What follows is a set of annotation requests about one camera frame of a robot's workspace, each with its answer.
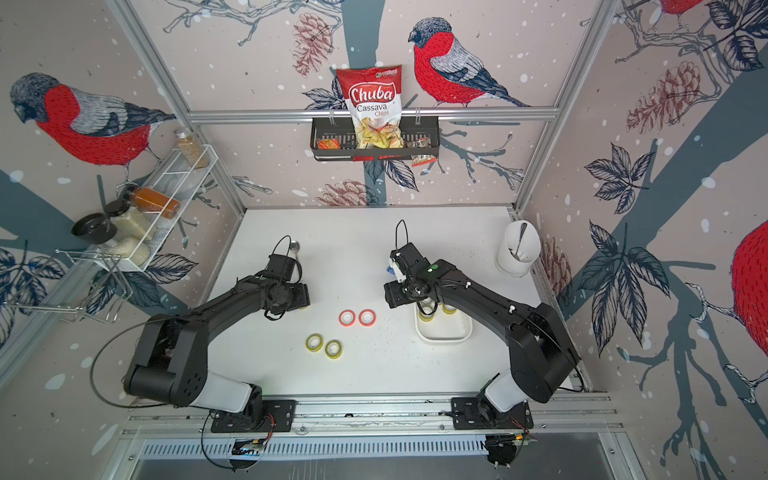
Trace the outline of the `aluminium front rail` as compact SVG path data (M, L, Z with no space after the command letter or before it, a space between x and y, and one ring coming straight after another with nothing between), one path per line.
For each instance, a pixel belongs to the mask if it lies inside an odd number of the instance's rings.
M280 413L279 421L291 428L277 431L277 438L351 437L386 435L457 434L453 417L464 412L452 405L458 393L297 395L292 413ZM605 393L560 391L549 402L529 402L533 426L539 433L617 433L626 430L622 415ZM161 409L136 412L118 429L120 439L206 438L216 434L203 429L204 410Z

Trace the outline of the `yellow tape roll front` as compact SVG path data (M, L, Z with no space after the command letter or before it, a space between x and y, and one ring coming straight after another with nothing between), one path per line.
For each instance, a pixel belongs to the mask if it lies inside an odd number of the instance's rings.
M427 312L420 304L416 304L418 318L423 322L431 322L434 318L435 310Z

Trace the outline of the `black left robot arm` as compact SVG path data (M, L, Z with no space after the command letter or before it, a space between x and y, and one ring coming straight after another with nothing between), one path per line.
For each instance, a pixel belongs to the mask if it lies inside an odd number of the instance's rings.
M130 395L174 407L241 414L255 395L251 384L209 370L209 345L245 317L263 311L276 321L310 305L308 287L251 275L229 291L179 315L146 322L123 379Z

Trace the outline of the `metal spoon in cup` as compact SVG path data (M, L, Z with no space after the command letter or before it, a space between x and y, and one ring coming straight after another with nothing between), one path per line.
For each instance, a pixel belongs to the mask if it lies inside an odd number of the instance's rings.
M510 250L510 254L511 254L511 255L513 256L513 258L514 258L515 260L517 260L517 261L520 261L520 260L521 260L521 257L520 257L520 248L521 248L521 246L522 246L522 243L523 243L523 240L524 240L524 237L525 237L525 233L526 233L527 227L528 227L528 223L527 223L527 222L525 222L525 221L523 221L523 222L520 224L520 226L519 226L519 231L518 231L518 242L517 242L517 245L515 246L515 248L514 248L514 249L511 249L511 250Z

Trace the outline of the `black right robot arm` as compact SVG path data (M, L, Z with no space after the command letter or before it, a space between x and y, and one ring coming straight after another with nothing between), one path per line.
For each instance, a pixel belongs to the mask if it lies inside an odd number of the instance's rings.
M548 304L536 307L506 298L443 259L429 261L411 243L389 255L396 279L384 285L392 309L430 301L467 314L504 341L509 369L480 391L483 414L505 414L533 400L548 402L580 362L564 322Z

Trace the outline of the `red tape roll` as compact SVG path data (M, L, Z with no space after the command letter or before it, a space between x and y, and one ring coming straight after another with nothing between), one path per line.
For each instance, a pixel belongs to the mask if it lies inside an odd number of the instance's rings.
M356 313L352 310L343 310L338 317L339 323L344 327L350 327L356 322Z
M359 312L358 322L361 326L371 327L376 323L376 313L371 309L364 309Z

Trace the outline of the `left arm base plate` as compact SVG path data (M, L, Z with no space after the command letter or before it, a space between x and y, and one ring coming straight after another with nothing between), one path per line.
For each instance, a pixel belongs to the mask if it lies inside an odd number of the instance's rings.
M288 400L257 399L243 412L213 411L212 433L285 433L292 428L298 402Z

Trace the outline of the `glass grain spice jar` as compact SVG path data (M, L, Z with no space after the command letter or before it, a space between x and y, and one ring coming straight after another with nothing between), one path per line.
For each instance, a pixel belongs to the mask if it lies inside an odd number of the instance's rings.
M209 165L206 148L199 137L190 129L179 128L174 131L180 153L194 169L205 169Z

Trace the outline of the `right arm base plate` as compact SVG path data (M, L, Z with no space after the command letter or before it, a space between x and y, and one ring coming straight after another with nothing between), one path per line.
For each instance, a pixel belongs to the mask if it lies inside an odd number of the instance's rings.
M527 401L501 412L478 397L452 397L449 416L456 430L530 430L534 427Z

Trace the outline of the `Chuba cassava chips bag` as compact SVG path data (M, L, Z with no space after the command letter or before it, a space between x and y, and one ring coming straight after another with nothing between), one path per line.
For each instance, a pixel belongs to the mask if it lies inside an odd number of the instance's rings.
M336 72L351 114L358 149L404 148L402 67L342 69Z

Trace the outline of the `black lid spice jar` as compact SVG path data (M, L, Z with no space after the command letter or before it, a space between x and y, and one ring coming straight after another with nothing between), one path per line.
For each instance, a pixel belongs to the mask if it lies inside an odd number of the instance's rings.
M105 213L93 213L76 221L70 233L91 245L103 245L117 237L118 229Z

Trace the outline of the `white utensil holder cup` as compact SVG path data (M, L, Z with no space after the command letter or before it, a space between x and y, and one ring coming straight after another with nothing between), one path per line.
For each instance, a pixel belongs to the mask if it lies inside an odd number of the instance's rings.
M506 227L495 263L503 274L519 278L529 273L540 254L541 240L534 225L519 220Z

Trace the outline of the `white storage box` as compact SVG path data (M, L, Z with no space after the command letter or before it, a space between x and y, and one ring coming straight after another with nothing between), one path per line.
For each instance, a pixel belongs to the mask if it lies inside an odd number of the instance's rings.
M423 322L418 318L416 304L420 304L427 312L435 310L431 322ZM457 309L453 315L446 315L442 310L443 303L436 304L431 299L417 302L414 306L415 330L418 337L431 344L458 344L466 341L473 333L473 319Z

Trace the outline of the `orange spice bottle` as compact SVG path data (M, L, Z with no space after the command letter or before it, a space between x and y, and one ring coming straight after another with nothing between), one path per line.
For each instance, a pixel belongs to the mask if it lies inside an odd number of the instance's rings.
M178 200L147 187L131 189L128 198L139 211L166 219L174 218L181 207Z

